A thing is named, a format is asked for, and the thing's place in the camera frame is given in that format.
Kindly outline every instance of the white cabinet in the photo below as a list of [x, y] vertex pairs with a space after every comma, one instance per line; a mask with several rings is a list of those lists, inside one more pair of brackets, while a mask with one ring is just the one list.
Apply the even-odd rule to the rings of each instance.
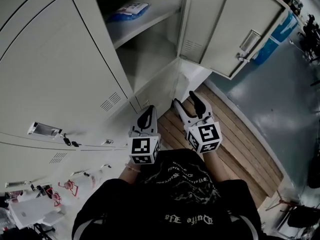
[[[131, 2], [150, 6], [135, 20], [109, 20]], [[279, 0], [0, 0], [0, 8], [0, 178], [35, 183], [104, 163], [119, 175], [131, 119], [139, 107], [154, 105], [158, 117], [170, 108], [180, 58], [231, 79], [246, 63], [237, 53], [249, 32], [261, 38], [245, 59], [288, 10]], [[82, 146], [28, 135], [34, 123]]]
[[127, 144], [131, 121], [137, 115], [128, 103], [103, 122], [97, 123], [85, 138], [81, 149], [103, 149], [107, 147], [124, 147]]
[[28, 135], [37, 122], [82, 143], [127, 100], [72, 0], [43, 8], [8, 47], [0, 68], [0, 132], [8, 135], [63, 143]]
[[10, 192], [30, 188], [29, 182], [34, 186], [50, 183], [60, 166], [76, 151], [0, 142], [0, 152], [0, 192]]
[[177, 79], [180, 61], [174, 60], [153, 79], [136, 98], [141, 108], [154, 105], [157, 117], [161, 117], [171, 106], [173, 88]]
[[180, 72], [174, 98], [184, 102], [189, 97], [189, 91], [196, 90], [210, 76], [212, 71], [184, 59], [181, 60], [179, 68]]
[[[181, 55], [232, 79], [288, 11], [282, 0], [190, 0]], [[243, 50], [241, 46], [251, 30], [260, 39]], [[238, 60], [238, 53], [244, 61]]]

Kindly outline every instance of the white wall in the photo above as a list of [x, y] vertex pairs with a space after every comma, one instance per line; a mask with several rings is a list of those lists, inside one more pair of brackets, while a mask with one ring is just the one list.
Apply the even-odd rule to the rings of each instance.
[[189, 97], [189, 91], [197, 89], [212, 71], [184, 59], [181, 59], [180, 62], [174, 97], [184, 102]]
[[315, 17], [315, 21], [320, 24], [320, 0], [301, 0], [303, 7], [300, 13], [300, 17], [304, 21], [309, 19], [308, 14], [312, 14]]

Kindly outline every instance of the locker shelf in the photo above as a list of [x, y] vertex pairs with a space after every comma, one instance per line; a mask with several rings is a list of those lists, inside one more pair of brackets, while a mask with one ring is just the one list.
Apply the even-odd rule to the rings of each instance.
[[157, 3], [152, 0], [133, 0], [132, 2], [149, 3], [150, 6], [141, 17], [134, 20], [107, 22], [109, 15], [104, 16], [106, 28], [115, 49], [141, 32], [180, 11], [178, 1], [176, 4], [164, 1]]
[[177, 58], [176, 45], [152, 29], [137, 35], [116, 52], [135, 94]]

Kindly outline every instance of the wooden floor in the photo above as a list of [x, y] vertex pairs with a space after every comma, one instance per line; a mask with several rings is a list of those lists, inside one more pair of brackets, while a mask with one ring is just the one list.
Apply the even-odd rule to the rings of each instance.
[[[214, 120], [219, 122], [223, 140], [217, 154], [227, 173], [231, 179], [247, 182], [258, 208], [266, 197], [273, 196], [283, 174], [257, 138], [221, 99], [205, 85], [196, 92], [211, 104]], [[195, 115], [192, 103], [189, 98], [183, 105]], [[159, 118], [158, 132], [169, 149], [192, 149], [174, 108]]]

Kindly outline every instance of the locker vent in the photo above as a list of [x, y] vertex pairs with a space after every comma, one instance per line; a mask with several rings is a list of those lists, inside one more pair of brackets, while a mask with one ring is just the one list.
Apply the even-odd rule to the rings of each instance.
[[198, 44], [196, 42], [192, 42], [190, 40], [185, 40], [184, 41], [183, 49], [186, 52], [201, 50], [201, 48], [202, 48], [201, 44]]
[[51, 159], [49, 164], [58, 164], [62, 161], [62, 159], [67, 155], [68, 153], [56, 153], [55, 156]]
[[121, 97], [117, 92], [112, 94], [102, 105], [100, 106], [105, 111], [109, 111], [115, 104], [121, 100]]

